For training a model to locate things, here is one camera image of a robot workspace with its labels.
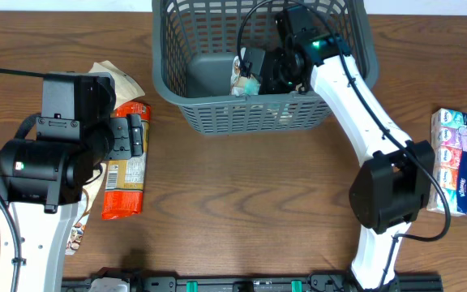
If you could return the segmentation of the teal wipes packet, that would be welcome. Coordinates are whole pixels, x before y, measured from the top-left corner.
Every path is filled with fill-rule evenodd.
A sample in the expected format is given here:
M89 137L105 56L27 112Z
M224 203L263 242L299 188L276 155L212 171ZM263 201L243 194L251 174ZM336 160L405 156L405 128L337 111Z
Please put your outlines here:
M240 79L241 90L246 95L258 95L260 83L255 77L244 77Z

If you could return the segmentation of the white snack pouch back side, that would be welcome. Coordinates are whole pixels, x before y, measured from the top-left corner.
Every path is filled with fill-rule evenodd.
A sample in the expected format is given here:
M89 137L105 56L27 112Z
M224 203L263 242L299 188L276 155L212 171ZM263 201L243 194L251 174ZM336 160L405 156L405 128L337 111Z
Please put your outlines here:
M104 62L94 62L89 73L110 73L115 83L116 104L115 109L128 101L133 101L135 98L143 97L144 90L140 85L128 74L118 69L112 62L106 60Z

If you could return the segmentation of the orange cracker box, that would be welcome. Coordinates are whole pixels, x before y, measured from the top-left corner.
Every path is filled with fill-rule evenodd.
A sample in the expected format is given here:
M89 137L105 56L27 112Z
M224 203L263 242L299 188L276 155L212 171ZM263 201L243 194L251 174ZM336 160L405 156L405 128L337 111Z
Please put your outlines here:
M109 161L101 211L101 218L107 221L139 215L143 208L151 106L128 101L116 109L115 118L125 118L127 114L139 114L141 117L144 153L141 157L132 157L129 160Z

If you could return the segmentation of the Kleenex tissue multipack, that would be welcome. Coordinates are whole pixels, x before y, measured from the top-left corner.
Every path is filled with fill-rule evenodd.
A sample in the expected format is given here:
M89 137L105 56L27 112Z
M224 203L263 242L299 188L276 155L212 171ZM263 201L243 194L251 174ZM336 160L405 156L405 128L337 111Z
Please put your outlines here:
M454 217L467 214L467 113L441 108L431 117L433 175Z

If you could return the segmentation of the pantree snack pouch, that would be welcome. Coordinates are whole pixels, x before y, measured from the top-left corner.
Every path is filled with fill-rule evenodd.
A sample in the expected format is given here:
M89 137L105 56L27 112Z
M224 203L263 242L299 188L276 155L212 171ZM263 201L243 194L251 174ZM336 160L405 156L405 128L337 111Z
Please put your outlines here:
M235 57L233 59L233 67L232 67L232 75L230 77L230 94L235 95L237 97L249 97L252 95L246 95L242 93L241 90L241 68L239 66L239 60L238 57ZM271 115L273 117L276 117L278 115L278 112L280 110L280 106L278 104L271 104L271 105L252 105L251 106L252 110L262 110L266 109L266 116Z
M106 171L106 164L100 163L98 167L93 170L93 176L86 185L83 186L81 200L78 206L78 212L74 220L74 225L71 228L70 236L66 244L66 256L74 255L81 245L84 237L84 231L88 223L88 218L91 213L92 205L97 197L99 190L104 182L104 173Z

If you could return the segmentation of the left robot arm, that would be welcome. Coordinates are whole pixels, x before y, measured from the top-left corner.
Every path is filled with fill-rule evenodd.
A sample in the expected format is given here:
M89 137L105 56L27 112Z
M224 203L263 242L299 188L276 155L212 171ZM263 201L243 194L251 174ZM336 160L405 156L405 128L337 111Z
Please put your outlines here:
M59 291L84 185L104 161L143 154L140 117L114 118L109 73L42 75L36 138L24 130L0 150L0 291Z

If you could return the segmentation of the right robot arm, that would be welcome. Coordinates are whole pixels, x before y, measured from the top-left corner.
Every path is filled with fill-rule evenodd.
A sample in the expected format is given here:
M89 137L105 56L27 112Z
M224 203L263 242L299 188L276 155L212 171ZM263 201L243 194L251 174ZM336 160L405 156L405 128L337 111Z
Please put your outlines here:
M241 73L259 79L262 94L315 92L334 113L360 165L349 189L361 225L352 284L360 291L392 291L400 284L394 266L401 242L424 239L408 230L428 205L435 151L392 121L324 15L295 1L275 23L281 44L273 51L236 48Z

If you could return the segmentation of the grey plastic basket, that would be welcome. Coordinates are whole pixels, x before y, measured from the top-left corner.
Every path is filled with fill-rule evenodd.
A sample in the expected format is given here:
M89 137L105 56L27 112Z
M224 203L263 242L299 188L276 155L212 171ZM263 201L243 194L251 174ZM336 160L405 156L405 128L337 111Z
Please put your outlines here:
M153 83L205 135L302 130L331 110L313 92L234 93L238 47L268 52L281 46L275 16L291 1L155 1Z

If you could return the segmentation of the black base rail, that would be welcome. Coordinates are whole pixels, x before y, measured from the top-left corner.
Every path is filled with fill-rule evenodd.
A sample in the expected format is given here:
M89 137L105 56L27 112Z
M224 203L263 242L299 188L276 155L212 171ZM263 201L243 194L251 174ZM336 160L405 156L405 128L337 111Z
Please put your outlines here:
M149 277L139 270L102 268L86 279L65 279L61 291L131 292L350 292L361 291L349 273L295 277Z

